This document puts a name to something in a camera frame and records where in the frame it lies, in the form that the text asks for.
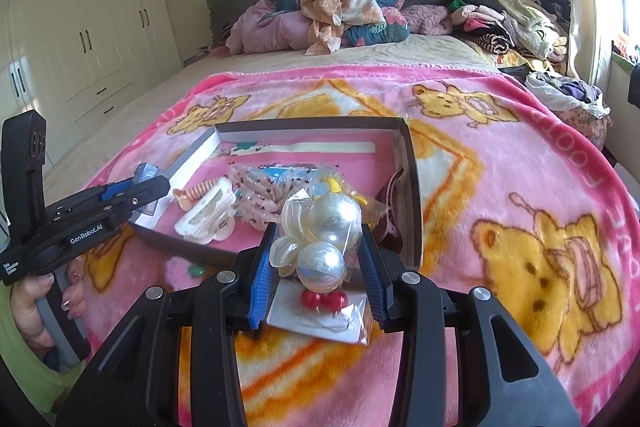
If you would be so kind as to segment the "person's left hand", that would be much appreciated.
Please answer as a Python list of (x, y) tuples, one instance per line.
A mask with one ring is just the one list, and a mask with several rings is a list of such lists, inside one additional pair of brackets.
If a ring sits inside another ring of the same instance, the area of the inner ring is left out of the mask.
[[(68, 286), (58, 299), (62, 313), (70, 320), (82, 317), (87, 311), (84, 286), (84, 260), (77, 258), (66, 267)], [(55, 347), (44, 319), (47, 297), (54, 286), (54, 275), (29, 275), (11, 289), (10, 309), (18, 332), (38, 358), (43, 359)]]

